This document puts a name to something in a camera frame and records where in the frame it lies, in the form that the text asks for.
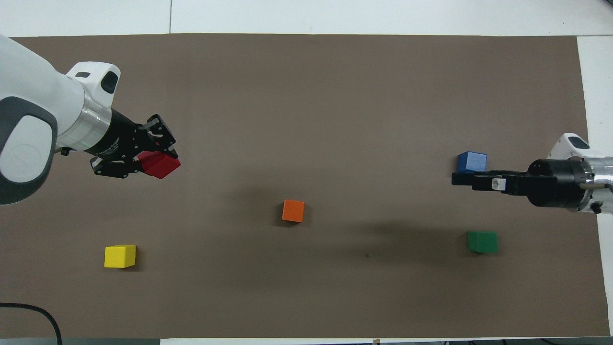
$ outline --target wooden cube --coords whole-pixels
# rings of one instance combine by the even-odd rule
[[[486,167],[487,155],[484,153],[466,151],[458,156],[458,173],[485,171]]]
[[[476,253],[497,253],[498,235],[490,231],[469,231],[468,248]]]
[[[110,246],[104,250],[104,267],[126,268],[135,264],[136,246]]]
[[[283,203],[283,215],[281,219],[288,222],[302,222],[305,212],[305,202],[296,200],[286,200]]]

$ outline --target blue block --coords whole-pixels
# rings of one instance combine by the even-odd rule
[[[458,156],[458,173],[486,171],[487,155],[479,152],[466,151]]]

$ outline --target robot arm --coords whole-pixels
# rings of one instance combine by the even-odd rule
[[[613,157],[574,133],[563,134],[547,159],[534,161],[528,171],[455,172],[451,184],[527,196],[539,207],[613,213]]]
[[[120,70],[80,62],[66,75],[0,35],[0,204],[32,195],[53,154],[82,150],[95,174],[163,178],[180,166],[175,139],[159,115],[134,123],[111,108]]]

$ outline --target black cylinder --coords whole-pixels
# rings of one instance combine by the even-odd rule
[[[534,176],[557,177],[555,196],[530,195],[528,200],[539,207],[575,209],[585,195],[579,184],[585,182],[585,169],[578,160],[536,160],[528,168]]]
[[[111,111],[111,123],[107,132],[96,145],[85,152],[108,161],[132,160],[135,150],[134,134],[138,124],[115,109]]]

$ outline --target yellow block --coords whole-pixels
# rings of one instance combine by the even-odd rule
[[[136,263],[136,246],[110,246],[104,250],[104,267],[126,268]]]

